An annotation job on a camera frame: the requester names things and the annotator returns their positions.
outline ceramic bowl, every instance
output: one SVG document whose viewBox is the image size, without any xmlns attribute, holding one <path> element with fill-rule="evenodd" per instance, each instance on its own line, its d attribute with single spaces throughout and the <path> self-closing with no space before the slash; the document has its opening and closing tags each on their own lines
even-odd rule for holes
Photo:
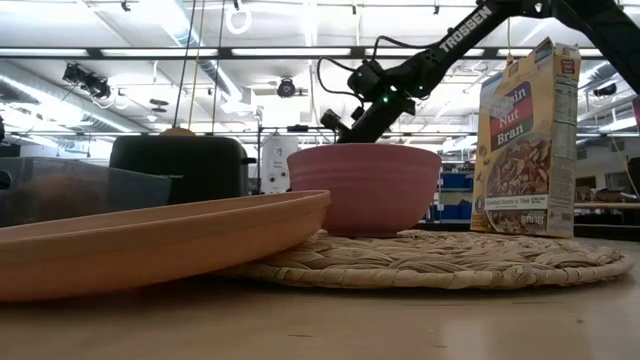
<svg viewBox="0 0 640 360">
<path fill-rule="evenodd" d="M 293 190 L 330 190 L 323 228 L 335 235 L 393 236 L 434 199 L 440 157 L 401 145 L 336 144 L 288 158 Z"/>
<path fill-rule="evenodd" d="M 157 207 L 0 229 L 0 301 L 56 299 L 203 274 L 320 229 L 327 191 Z"/>
</svg>

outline ceiling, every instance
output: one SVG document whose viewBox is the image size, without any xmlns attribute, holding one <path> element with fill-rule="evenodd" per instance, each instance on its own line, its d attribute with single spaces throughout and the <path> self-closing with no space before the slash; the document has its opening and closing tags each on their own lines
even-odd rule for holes
<svg viewBox="0 0 640 360">
<path fill-rule="evenodd" d="M 2 0 L 0 1 L 0 44 L 5 47 L 60 47 L 60 48 L 119 48 L 119 47 L 176 47 L 179 44 L 172 37 L 171 26 L 179 19 L 189 20 L 193 1 L 183 1 L 184 17 L 175 12 L 170 3 L 174 0 L 128 1 L 131 11 L 125 12 L 119 0 Z M 245 0 L 242 10 L 251 13 L 248 30 L 234 34 L 223 17 L 233 12 L 233 1 L 196 1 L 193 12 L 195 38 L 209 47 L 343 47 L 372 46 L 376 37 L 387 35 L 412 44 L 429 44 L 439 41 L 449 27 L 457 25 L 475 7 L 475 0 L 439 0 L 439 14 L 434 14 L 434 1 L 391 1 L 391 0 Z M 627 5 L 626 11 L 634 21 L 640 21 L 640 1 L 621 1 Z M 243 14 L 231 19 L 232 26 L 241 27 Z M 582 34 L 566 28 L 554 19 L 532 20 L 514 18 L 504 23 L 478 46 L 501 47 L 510 43 L 514 47 L 534 47 L 545 37 L 551 36 L 556 42 L 592 47 Z M 73 93 L 82 103 L 82 111 L 106 108 L 102 118 L 112 116 L 114 122 L 135 131 L 162 131 L 174 119 L 180 126 L 191 124 L 196 132 L 255 131 L 259 116 L 252 111 L 233 111 L 227 100 L 210 89 L 214 82 L 194 61 L 188 61 L 183 74 L 183 61 L 159 60 L 154 81 L 154 61 L 112 61 L 112 60 L 67 60 L 59 59 L 13 59 L 3 60 L 11 66 L 25 70 L 40 80 Z M 342 64 L 357 67 L 359 61 L 341 60 Z M 74 89 L 62 80 L 68 63 L 77 63 L 87 71 L 108 79 L 114 95 L 105 101 L 91 101 L 85 92 Z M 383 60 L 383 67 L 391 67 L 401 60 Z M 588 77 L 602 60 L 583 62 L 582 75 Z M 315 125 L 318 114 L 332 108 L 343 117 L 349 117 L 358 101 L 347 96 L 332 95 L 323 91 L 313 72 L 317 61 L 305 59 L 220 60 L 222 73 L 237 89 L 245 89 L 245 102 L 252 107 L 260 106 L 264 112 L 263 126 L 286 126 L 302 122 Z M 448 76 L 425 103 L 419 104 L 417 116 L 403 116 L 394 125 L 394 131 L 422 132 L 470 132 L 474 131 L 473 115 L 479 107 L 479 84 L 488 76 L 504 69 L 504 60 L 465 60 L 456 63 Z M 337 91 L 348 90 L 348 72 L 330 63 L 323 63 L 322 80 L 325 85 Z M 11 73 L 0 74 L 11 76 Z M 281 78 L 291 77 L 294 84 L 311 90 L 313 96 L 296 96 L 281 99 L 274 93 L 274 84 Z M 634 95 L 628 85 L 618 77 L 619 91 L 615 96 L 595 98 L 589 92 L 581 92 L 580 112 L 587 114 L 580 124 L 592 131 L 605 126 L 614 119 L 609 111 L 607 116 L 597 119 L 592 116 L 598 109 L 620 103 L 617 108 L 624 115 L 628 111 L 628 101 Z M 176 103 L 180 94 L 180 106 Z M 154 114 L 154 106 L 149 100 L 166 100 L 166 113 Z M 47 121 L 24 121 L 14 107 L 4 106 L 3 117 L 15 116 L 10 121 L 14 131 L 39 131 L 65 129 L 64 122 L 52 125 Z M 150 121 L 149 115 L 158 119 Z"/>
</svg>

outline clear plastic container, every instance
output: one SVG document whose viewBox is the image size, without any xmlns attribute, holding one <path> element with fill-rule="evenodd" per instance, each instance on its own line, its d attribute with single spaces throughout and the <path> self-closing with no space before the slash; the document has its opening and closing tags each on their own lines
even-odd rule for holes
<svg viewBox="0 0 640 360">
<path fill-rule="evenodd" d="M 0 227 L 167 204 L 171 180 L 50 158 L 0 159 Z"/>
</svg>

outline security camera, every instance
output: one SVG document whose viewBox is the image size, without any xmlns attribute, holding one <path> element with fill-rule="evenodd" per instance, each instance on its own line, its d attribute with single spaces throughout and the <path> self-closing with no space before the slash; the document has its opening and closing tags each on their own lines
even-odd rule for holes
<svg viewBox="0 0 640 360">
<path fill-rule="evenodd" d="M 281 98 L 289 98 L 296 94 L 296 87 L 293 85 L 291 78 L 283 78 L 278 86 L 278 96 Z"/>
</svg>

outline robotic arm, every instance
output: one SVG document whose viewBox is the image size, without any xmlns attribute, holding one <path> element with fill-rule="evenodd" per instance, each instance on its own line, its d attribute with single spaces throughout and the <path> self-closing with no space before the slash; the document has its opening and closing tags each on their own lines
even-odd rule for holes
<svg viewBox="0 0 640 360">
<path fill-rule="evenodd" d="M 614 0 L 478 0 L 477 4 L 444 39 L 399 66 L 383 69 L 375 52 L 371 60 L 364 60 L 347 83 L 372 105 L 355 116 L 351 129 L 331 110 L 321 119 L 325 127 L 340 134 L 338 143 L 375 142 L 403 112 L 415 115 L 411 98 L 429 96 L 449 67 L 512 16 L 555 17 L 582 32 L 640 93 L 640 29 Z"/>
</svg>

